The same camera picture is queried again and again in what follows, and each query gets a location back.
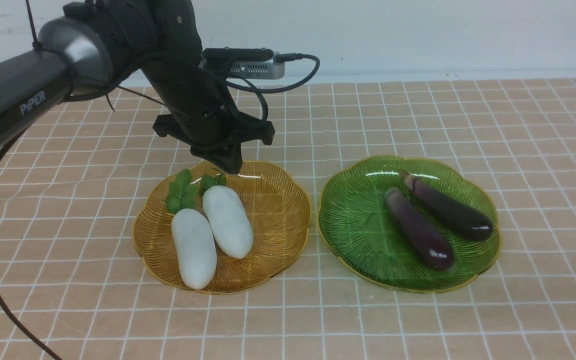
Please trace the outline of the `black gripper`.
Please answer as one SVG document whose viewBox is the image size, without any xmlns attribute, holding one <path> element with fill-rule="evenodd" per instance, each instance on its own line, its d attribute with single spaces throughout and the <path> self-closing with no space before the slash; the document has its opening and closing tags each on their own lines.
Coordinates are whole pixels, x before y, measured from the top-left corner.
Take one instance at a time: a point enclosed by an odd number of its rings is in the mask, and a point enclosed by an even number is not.
<svg viewBox="0 0 576 360">
<path fill-rule="evenodd" d="M 141 71 L 169 111 L 155 119 L 155 134 L 206 151 L 203 159 L 224 173 L 238 174 L 242 170 L 239 144 L 274 143 L 274 125 L 238 110 L 226 80 L 199 63 L 162 53 L 146 62 Z"/>
</svg>

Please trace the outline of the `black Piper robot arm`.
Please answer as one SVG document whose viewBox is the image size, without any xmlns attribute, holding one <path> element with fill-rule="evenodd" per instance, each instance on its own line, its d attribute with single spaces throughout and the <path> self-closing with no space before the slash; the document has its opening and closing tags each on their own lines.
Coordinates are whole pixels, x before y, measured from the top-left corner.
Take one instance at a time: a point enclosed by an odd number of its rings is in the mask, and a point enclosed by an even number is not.
<svg viewBox="0 0 576 360">
<path fill-rule="evenodd" d="M 225 173 L 242 144 L 271 145 L 268 120 L 240 112 L 226 77 L 208 68 L 189 0 L 86 0 L 39 30 L 31 50 L 0 62 L 0 160 L 56 105 L 103 97 L 142 71 L 168 110 L 153 129 Z"/>
</svg>

